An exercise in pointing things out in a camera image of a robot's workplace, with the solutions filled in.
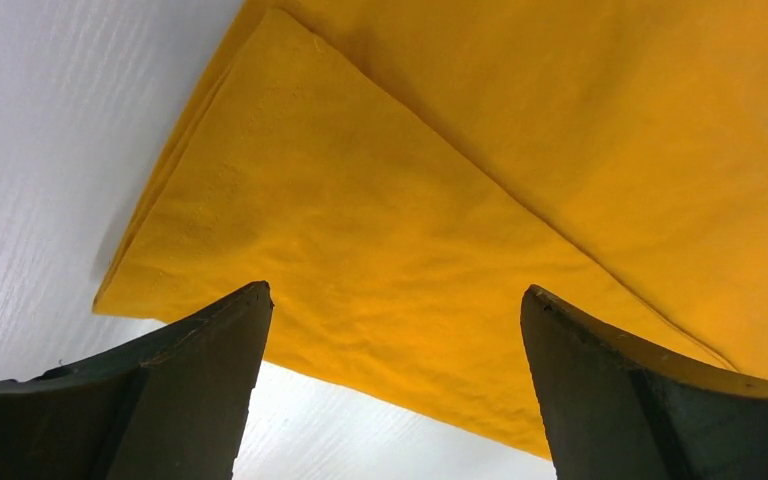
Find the orange t shirt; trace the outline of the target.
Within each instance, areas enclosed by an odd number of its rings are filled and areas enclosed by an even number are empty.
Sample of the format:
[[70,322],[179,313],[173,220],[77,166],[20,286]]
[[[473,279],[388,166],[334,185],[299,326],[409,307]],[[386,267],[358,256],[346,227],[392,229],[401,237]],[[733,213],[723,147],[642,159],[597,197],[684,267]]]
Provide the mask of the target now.
[[768,379],[768,1],[247,1],[93,309],[255,280],[268,361],[547,456],[540,285]]

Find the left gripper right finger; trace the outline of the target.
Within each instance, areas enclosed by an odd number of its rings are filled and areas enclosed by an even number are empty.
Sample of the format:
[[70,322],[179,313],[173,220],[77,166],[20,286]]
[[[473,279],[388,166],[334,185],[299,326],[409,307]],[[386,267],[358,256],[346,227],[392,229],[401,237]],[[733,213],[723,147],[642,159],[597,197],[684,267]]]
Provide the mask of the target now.
[[561,479],[768,479],[768,380],[604,323],[539,286],[521,331]]

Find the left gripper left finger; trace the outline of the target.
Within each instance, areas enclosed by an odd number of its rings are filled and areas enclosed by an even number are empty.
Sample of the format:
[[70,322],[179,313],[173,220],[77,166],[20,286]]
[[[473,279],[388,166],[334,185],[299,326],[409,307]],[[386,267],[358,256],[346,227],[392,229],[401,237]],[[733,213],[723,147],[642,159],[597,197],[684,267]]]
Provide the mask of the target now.
[[264,281],[120,346],[0,381],[0,479],[228,479],[274,304]]

